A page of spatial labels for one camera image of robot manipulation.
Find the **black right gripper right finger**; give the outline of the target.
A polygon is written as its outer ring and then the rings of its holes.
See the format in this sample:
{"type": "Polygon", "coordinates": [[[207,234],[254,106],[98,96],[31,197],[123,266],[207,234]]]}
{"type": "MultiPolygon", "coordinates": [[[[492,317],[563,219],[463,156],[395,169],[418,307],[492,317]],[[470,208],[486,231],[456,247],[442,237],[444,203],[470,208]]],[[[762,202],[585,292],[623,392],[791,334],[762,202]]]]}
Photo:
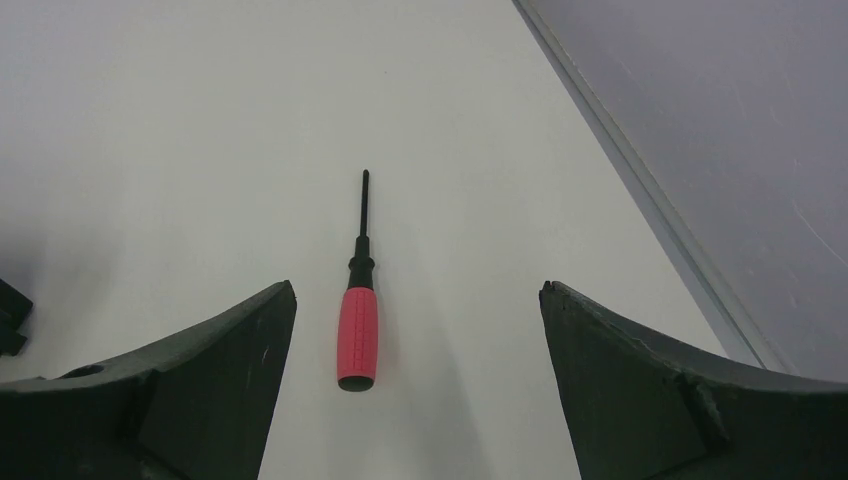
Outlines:
{"type": "Polygon", "coordinates": [[[560,282],[539,301],[583,478],[846,477],[845,384],[709,353],[560,282]]]}

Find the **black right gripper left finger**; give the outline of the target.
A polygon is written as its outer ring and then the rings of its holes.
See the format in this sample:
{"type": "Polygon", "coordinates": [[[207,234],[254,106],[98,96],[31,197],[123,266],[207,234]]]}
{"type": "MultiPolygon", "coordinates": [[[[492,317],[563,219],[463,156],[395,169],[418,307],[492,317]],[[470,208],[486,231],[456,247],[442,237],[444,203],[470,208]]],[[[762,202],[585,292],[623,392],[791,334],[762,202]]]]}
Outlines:
{"type": "Polygon", "coordinates": [[[1,386],[5,479],[254,479],[293,333],[292,285],[63,376],[1,386]]]}

